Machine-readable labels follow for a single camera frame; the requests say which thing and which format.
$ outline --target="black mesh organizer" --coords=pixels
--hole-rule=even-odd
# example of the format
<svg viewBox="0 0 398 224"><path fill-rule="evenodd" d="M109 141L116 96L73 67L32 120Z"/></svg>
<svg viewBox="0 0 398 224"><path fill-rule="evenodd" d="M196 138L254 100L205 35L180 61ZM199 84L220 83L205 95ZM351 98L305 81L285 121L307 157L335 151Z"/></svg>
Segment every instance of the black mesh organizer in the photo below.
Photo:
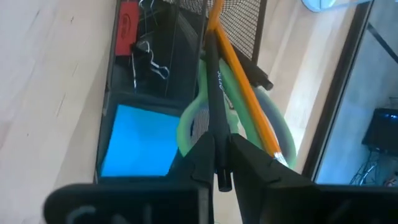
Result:
<svg viewBox="0 0 398 224"><path fill-rule="evenodd" d="M166 66L170 73L167 79L153 73L142 74L143 63L134 60L134 89L131 57L115 56L119 12L123 1L118 0L116 6L96 175L100 175L119 104L180 116L194 99L203 33L208 12L214 3L214 0L154 0L151 8L150 0L142 1L137 41L147 41L154 53L154 61ZM242 66L248 68L245 70L250 71L250 74L260 74L261 78L266 76L256 67L256 62L265 6L265 0L225 0L221 14L222 25ZM248 78L256 85L256 79Z"/></svg>

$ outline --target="floor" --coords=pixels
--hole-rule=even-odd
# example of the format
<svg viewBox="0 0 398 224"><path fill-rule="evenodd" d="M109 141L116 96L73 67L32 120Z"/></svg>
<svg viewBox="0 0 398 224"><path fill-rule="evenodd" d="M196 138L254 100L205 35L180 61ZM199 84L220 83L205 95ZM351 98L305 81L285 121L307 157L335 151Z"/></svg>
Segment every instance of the floor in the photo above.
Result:
<svg viewBox="0 0 398 224"><path fill-rule="evenodd" d="M376 0L369 18L398 54L398 4ZM366 31L349 78L340 111L326 147L317 182L348 184L369 152L361 141L377 107L388 107L398 96L398 63Z"/></svg>
<svg viewBox="0 0 398 224"><path fill-rule="evenodd" d="M115 1L0 2L0 223L38 223L54 188L91 182ZM295 135L300 172L353 8L268 0L259 66ZM215 195L215 204L233 197ZM240 223L236 204L218 210Z"/></svg>

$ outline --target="wooden desk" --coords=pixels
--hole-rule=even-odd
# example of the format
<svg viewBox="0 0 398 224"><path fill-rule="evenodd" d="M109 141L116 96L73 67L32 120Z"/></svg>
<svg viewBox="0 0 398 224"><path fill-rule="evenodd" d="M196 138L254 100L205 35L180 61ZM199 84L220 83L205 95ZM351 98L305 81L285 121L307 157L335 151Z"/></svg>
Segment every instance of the wooden desk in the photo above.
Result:
<svg viewBox="0 0 398 224"><path fill-rule="evenodd" d="M92 181L115 5L0 2L0 223L38 223L54 188ZM298 0L268 0L259 64L275 84L271 97L300 155L315 131L352 14L314 14ZM236 206L221 212L219 221L239 223L237 212Z"/></svg>

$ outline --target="blue sticky note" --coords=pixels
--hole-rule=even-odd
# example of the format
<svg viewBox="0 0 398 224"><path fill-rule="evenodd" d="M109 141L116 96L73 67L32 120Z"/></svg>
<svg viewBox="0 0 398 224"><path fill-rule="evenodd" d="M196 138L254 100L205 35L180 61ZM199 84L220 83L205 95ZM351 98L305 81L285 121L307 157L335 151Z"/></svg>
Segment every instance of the blue sticky note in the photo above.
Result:
<svg viewBox="0 0 398 224"><path fill-rule="evenodd" d="M179 118L118 105L102 177L165 176L177 153Z"/></svg>

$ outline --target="red label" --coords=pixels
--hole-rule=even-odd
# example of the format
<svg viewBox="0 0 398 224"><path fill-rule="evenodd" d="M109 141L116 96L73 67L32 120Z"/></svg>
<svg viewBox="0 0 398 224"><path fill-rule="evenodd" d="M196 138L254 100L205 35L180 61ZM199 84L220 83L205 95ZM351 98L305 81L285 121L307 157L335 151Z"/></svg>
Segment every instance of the red label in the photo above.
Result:
<svg viewBox="0 0 398 224"><path fill-rule="evenodd" d="M138 2L122 2L119 12L116 56L131 55L131 45L136 41L139 20Z"/></svg>

